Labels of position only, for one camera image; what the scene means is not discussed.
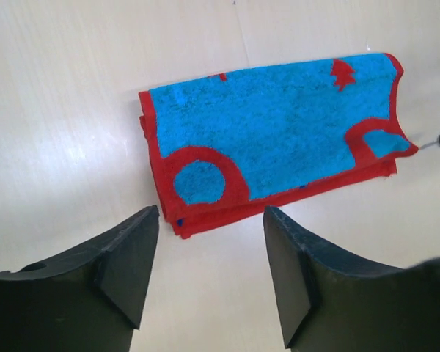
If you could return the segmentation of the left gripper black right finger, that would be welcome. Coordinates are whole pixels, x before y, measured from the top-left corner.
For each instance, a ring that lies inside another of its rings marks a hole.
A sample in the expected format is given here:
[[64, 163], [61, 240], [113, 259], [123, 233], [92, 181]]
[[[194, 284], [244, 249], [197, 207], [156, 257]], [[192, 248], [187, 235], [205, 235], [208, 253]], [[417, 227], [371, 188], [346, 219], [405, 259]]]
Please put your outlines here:
[[397, 268], [316, 235], [275, 207], [265, 243], [291, 351], [440, 351], [440, 257]]

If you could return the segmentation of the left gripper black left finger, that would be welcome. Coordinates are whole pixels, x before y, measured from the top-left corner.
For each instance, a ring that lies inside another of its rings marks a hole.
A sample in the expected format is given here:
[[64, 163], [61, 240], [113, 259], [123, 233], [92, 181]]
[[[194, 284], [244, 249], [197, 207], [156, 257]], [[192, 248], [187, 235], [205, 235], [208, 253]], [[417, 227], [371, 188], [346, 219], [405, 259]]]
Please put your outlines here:
[[158, 234], [151, 205], [60, 254], [0, 272], [0, 351], [128, 351]]

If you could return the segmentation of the red blue cat towel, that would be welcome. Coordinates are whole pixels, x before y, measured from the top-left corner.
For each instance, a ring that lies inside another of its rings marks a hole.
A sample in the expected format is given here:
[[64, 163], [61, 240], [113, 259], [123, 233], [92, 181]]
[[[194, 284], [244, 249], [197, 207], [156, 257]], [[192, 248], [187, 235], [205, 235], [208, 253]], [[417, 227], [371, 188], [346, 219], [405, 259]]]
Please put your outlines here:
[[375, 53], [236, 70], [139, 93], [164, 218], [213, 230], [397, 171], [403, 67]]

